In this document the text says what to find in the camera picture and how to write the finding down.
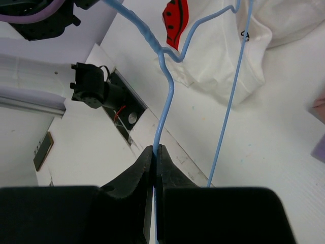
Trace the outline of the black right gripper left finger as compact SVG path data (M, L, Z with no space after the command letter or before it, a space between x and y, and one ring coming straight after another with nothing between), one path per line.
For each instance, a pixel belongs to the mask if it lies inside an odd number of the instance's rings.
M101 187L105 192L105 213L109 243L149 243L153 176L150 171L152 146L116 178Z

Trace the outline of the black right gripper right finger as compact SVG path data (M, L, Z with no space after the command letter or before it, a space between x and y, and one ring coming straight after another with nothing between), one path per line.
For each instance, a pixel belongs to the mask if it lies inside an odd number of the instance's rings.
M172 161L164 145L156 162L156 227L159 243L195 243L199 189Z

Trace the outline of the white red printed t-shirt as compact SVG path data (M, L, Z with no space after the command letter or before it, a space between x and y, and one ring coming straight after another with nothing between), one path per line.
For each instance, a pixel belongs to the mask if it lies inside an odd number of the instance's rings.
M324 1L240 1L194 32L183 61L166 55L173 79L238 105L265 84L265 51L301 39L324 22Z

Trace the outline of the light blue wire hanger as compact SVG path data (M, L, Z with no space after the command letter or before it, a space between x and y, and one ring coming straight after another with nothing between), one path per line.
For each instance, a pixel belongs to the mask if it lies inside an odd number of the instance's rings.
M230 10L234 14L236 14L238 12L238 10L240 9L241 2L236 1L235 6L228 5L228 6L224 7L223 9L221 9L220 11L218 11L214 14L208 15L208 16L196 21L193 24L193 26L191 27L191 29L186 37L183 49L179 56L177 56L170 48L162 47L161 44L159 43L159 41L157 40L157 38L155 37L154 33L149 28L149 26L141 18L139 18L133 11L124 7L124 5L122 5L119 1L104 1L104 3L107 4L109 7L115 9L121 16L123 16L124 18L129 20L133 25L135 25L137 27L137 29L139 30L139 32L141 33L143 38L146 40L146 42L149 44L151 49L157 54L160 69L168 81L168 86L169 86L168 95L167 95L167 99L165 101L161 116L158 121L158 126L156 129L154 141L153 141L153 150L152 150L153 162L154 162L154 166L158 166L158 156L157 155L158 155L158 147L159 147L159 143L160 143L160 138L161 138L161 134L162 134L162 131L163 131L163 128L164 128L164 125L165 125L165 122L166 122L166 119L168 116L168 112L169 112L169 109L170 109L170 106L172 103L172 99L173 99L173 95L174 95L174 91L175 91L174 80L172 78L170 71L168 70L168 68L166 66L165 54L168 54L171 57L171 59L177 63L183 61L185 58L186 52L188 50L190 41L191 41L196 29L201 24L224 14L228 10ZM236 84L237 84L237 80L238 80L238 76L239 76L239 71L240 71L240 66L241 66L242 57L243 57L243 53L244 53L245 43L246 43L246 38L243 37L242 43L241 43L241 49L240 49L239 57L238 57L238 61L237 61L236 71L235 71L235 75L234 75L232 90L231 90L230 98L229 98L229 101L227 104L226 113L225 113L224 121L222 124L222 128L221 128L213 164L212 164L211 171L210 171L210 174L208 177L207 188L211 187L212 179L213 179L215 168L217 165L217 160L219 157L222 141L223 141L226 126L228 123L228 118L229 118L229 114L230 114L230 110L231 110L231 106L232 106L232 102L233 102L235 88L236 88Z

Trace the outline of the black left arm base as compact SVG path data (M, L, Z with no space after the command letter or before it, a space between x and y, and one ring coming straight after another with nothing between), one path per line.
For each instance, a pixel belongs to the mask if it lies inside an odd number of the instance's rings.
M103 108L122 137L132 143L129 135L147 106L129 87L117 70L109 71L105 65L76 63L75 81L70 83L72 100L92 109Z

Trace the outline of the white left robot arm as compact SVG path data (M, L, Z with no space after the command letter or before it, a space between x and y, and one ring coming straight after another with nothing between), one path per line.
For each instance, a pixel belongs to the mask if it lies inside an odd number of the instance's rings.
M88 10L97 1L1 1L1 38L37 41L56 38L79 26L74 7Z

